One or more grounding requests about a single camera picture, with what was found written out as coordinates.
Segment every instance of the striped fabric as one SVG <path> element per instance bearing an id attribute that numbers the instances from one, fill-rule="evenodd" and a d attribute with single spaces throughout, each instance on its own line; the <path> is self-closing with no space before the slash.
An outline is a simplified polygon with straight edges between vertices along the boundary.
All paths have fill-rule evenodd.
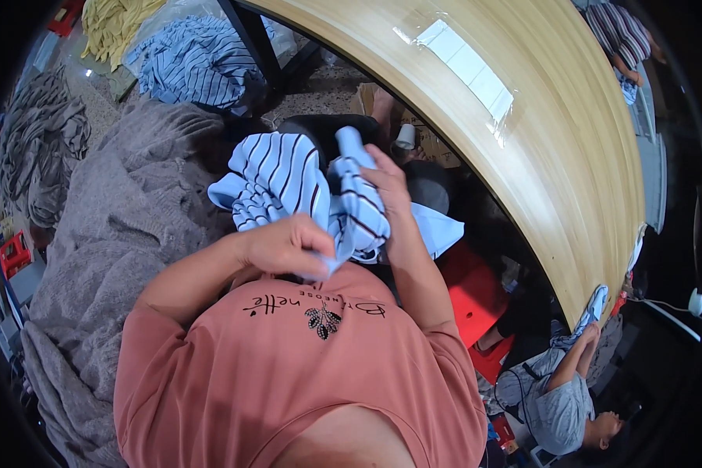
<path id="1" fill-rule="evenodd" d="M 609 58 L 618 54 L 627 68 L 636 70 L 637 64 L 650 57 L 647 30 L 626 8 L 612 3 L 590 5 L 585 19 Z"/>
<path id="2" fill-rule="evenodd" d="M 390 224 L 376 188 L 359 174 L 359 166 L 374 168 L 353 127 L 336 133 L 340 154 L 328 177 L 319 170 L 317 148 L 303 135 L 262 133 L 245 138 L 234 149 L 229 168 L 208 188 L 211 201 L 232 210 L 238 230 L 307 213 L 335 239 L 332 271 L 348 259 L 364 264 L 385 261 Z M 463 224 L 419 204 L 412 212 L 427 250 L 438 257 L 463 236 Z"/>
<path id="3" fill-rule="evenodd" d="M 140 92 L 150 90 L 165 103 L 200 103 L 242 115 L 262 90 L 260 70 L 225 19 L 190 15 L 173 21 L 135 47 L 126 62 L 141 55 Z"/>

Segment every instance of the black table leg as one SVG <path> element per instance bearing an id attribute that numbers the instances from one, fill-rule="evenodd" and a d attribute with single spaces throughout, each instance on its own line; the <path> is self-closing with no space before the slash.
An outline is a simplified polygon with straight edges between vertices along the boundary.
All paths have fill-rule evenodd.
<path id="1" fill-rule="evenodd" d="M 242 38 L 242 42 L 245 43 L 247 51 L 252 55 L 257 67 L 260 68 L 268 86 L 273 91 L 283 92 L 284 75 L 273 52 L 273 47 L 270 45 L 270 39 L 260 15 L 247 10 L 234 0 L 218 0 L 218 4 L 221 5 L 231 21 L 231 25 Z"/>

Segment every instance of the cardboard box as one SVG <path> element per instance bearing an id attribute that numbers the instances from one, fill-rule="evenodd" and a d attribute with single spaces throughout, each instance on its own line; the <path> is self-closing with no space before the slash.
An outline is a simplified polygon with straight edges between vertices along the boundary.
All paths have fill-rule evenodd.
<path id="1" fill-rule="evenodd" d="M 371 115 L 374 106 L 374 92 L 378 86 L 374 83 L 361 83 L 356 90 L 356 95 L 351 99 L 349 105 L 351 112 L 354 114 Z M 429 128 L 416 118 L 411 111 L 404 108 L 402 104 L 395 103 L 393 110 L 391 136 L 397 135 L 402 124 L 412 124 L 416 127 L 417 145 L 424 149 L 427 159 L 436 161 L 444 168 L 455 168 L 460 166 L 460 160 L 455 154 L 450 151 L 450 148 L 445 143 L 434 136 L 434 133 Z"/>

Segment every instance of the person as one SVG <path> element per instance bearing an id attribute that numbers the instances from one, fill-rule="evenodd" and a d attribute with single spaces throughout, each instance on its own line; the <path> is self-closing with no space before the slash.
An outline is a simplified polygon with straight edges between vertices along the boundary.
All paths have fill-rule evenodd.
<path id="1" fill-rule="evenodd" d="M 608 2 L 590 5 L 585 11 L 585 21 L 611 65 L 637 86 L 645 84 L 642 75 L 636 71 L 642 61 L 652 55 L 657 61 L 666 63 L 663 51 L 650 32 L 626 8 Z"/>
<path id="2" fill-rule="evenodd" d="M 512 407 L 549 453 L 606 451 L 612 441 L 618 441 L 624 421 L 612 412 L 596 416 L 585 381 L 598 345 L 599 325 L 588 324 L 564 352 L 550 348 L 550 322 L 550 296 L 535 285 L 512 300 L 495 326 L 476 342 L 483 352 L 515 335 L 494 388 L 497 402 L 506 409 Z"/>
<path id="3" fill-rule="evenodd" d="M 113 413 L 129 465 L 477 466 L 487 418 L 448 289 L 403 170 L 365 148 L 402 308 L 350 262 L 289 280 L 327 277 L 314 253 L 335 257 L 305 214 L 172 264 L 122 331 Z"/>

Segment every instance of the clothing pile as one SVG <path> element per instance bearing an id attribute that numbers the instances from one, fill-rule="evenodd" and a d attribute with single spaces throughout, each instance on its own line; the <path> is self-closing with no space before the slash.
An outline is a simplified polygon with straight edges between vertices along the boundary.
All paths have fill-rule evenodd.
<path id="1" fill-rule="evenodd" d="M 263 20 L 269 37 L 275 35 Z M 263 92 L 255 61 L 228 20 L 190 15 L 138 44 L 126 63 L 138 61 L 140 92 L 165 103 L 199 103 L 243 115 Z"/>
<path id="2" fill-rule="evenodd" d="M 0 197 L 40 228 L 54 228 L 70 174 L 90 133 L 80 98 L 71 98 L 64 67 L 40 73 L 10 103 L 0 131 Z"/>
<path id="3" fill-rule="evenodd" d="M 126 112 L 75 169 L 21 332 L 47 435 L 70 466 L 126 465 L 112 415 L 125 317 L 157 273 L 232 226 L 195 162 L 221 118 L 153 99 Z"/>
<path id="4" fill-rule="evenodd" d="M 81 54 L 111 61 L 112 71 L 122 64 L 122 54 L 140 24 L 156 13 L 166 0 L 87 0 L 83 5 L 83 32 L 88 44 Z"/>
<path id="5" fill-rule="evenodd" d="M 307 213 L 335 239 L 336 258 L 324 259 L 331 273 L 349 259 L 385 263 L 390 224 L 377 189 L 359 171 L 376 168 L 374 160 L 355 128 L 345 126 L 335 137 L 340 156 L 330 163 L 326 177 L 309 137 L 278 132 L 248 136 L 229 160 L 234 172 L 211 185 L 208 195 L 234 212 L 239 230 Z M 462 222 L 421 204 L 412 203 L 411 210 L 432 258 L 463 236 Z"/>

